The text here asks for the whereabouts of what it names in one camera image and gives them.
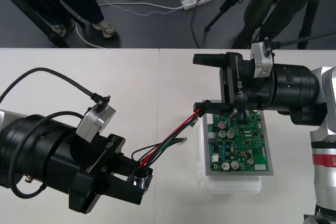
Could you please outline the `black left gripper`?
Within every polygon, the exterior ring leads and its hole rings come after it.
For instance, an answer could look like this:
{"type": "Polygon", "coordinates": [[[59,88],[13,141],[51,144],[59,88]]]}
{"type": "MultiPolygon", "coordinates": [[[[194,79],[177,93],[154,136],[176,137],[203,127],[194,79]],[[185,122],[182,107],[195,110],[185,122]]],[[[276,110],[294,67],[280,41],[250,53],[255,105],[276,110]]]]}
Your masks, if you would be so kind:
{"type": "Polygon", "coordinates": [[[136,205],[141,204],[144,189],[109,175],[113,172],[126,177],[152,177],[153,169],[140,168],[140,162],[120,153],[124,144],[125,139],[114,134],[106,138],[97,136],[92,140],[87,148],[88,154],[84,156],[84,163],[70,185],[69,209],[87,214],[101,195],[136,205]]]}

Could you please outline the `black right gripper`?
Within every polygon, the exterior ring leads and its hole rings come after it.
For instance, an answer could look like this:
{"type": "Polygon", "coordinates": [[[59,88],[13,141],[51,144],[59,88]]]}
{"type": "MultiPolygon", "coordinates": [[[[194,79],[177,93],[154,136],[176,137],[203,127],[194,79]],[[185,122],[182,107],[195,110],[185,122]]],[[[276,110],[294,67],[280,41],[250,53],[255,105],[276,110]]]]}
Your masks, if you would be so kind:
{"type": "Polygon", "coordinates": [[[255,66],[235,52],[195,54],[193,64],[220,68],[222,103],[205,100],[196,102],[196,114],[243,113],[267,109],[275,94],[275,77],[254,78],[255,66]]]}

